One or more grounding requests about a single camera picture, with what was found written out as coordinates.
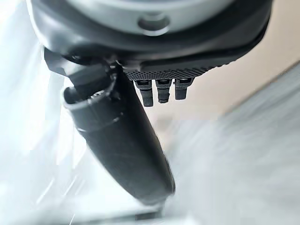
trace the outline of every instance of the black clip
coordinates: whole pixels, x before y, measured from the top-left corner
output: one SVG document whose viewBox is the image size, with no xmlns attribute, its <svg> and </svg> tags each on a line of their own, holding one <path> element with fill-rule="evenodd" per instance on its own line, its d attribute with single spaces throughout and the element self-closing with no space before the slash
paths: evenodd
<svg viewBox="0 0 300 225">
<path fill-rule="evenodd" d="M 157 87 L 159 103 L 167 103 L 169 101 L 172 80 L 157 80 L 155 83 Z"/>
<path fill-rule="evenodd" d="M 135 81 L 135 85 L 141 92 L 144 106 L 152 107 L 153 106 L 152 81 Z"/>
<path fill-rule="evenodd" d="M 187 97 L 188 87 L 192 85 L 195 78 L 175 79 L 175 99 L 184 100 Z"/>
</svg>

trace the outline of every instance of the black handle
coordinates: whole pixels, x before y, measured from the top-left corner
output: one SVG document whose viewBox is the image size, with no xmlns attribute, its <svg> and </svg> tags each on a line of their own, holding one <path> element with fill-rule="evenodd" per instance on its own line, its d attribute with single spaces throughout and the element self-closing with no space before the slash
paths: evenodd
<svg viewBox="0 0 300 225">
<path fill-rule="evenodd" d="M 173 194 L 172 173 L 133 83 L 120 73 L 106 90 L 79 99 L 75 88 L 64 91 L 78 131 L 115 180 L 147 205 Z"/>
</svg>

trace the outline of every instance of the gray floor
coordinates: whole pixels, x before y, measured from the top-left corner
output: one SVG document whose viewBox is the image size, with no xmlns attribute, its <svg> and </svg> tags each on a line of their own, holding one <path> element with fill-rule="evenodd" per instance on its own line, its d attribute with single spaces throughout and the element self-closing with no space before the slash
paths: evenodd
<svg viewBox="0 0 300 225">
<path fill-rule="evenodd" d="M 298 225 L 299 116 L 300 64 L 216 122 L 177 124 L 167 214 L 204 225 Z"/>
</svg>

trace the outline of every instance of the blurred background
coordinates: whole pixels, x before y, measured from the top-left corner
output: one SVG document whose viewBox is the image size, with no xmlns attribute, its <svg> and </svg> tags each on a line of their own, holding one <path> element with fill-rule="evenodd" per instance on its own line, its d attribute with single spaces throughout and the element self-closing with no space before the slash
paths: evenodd
<svg viewBox="0 0 300 225">
<path fill-rule="evenodd" d="M 161 211 L 119 187 L 74 130 L 60 106 L 70 82 L 43 64 L 25 2 L 1 0 L 0 9 L 1 224 Z M 171 224 L 299 224 L 299 9 L 275 0 L 250 53 L 196 78 L 185 101 L 171 90 L 167 105 L 145 109 L 177 183 L 162 210 Z"/>
</svg>

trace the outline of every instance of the circular indent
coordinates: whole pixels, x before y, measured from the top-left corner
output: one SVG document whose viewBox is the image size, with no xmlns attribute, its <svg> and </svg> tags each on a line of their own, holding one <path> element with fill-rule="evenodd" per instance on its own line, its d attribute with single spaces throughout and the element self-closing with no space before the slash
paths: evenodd
<svg viewBox="0 0 300 225">
<path fill-rule="evenodd" d="M 138 21 L 138 26 L 147 36 L 160 36 L 169 31 L 170 20 L 163 13 L 152 12 L 144 14 Z"/>
</svg>

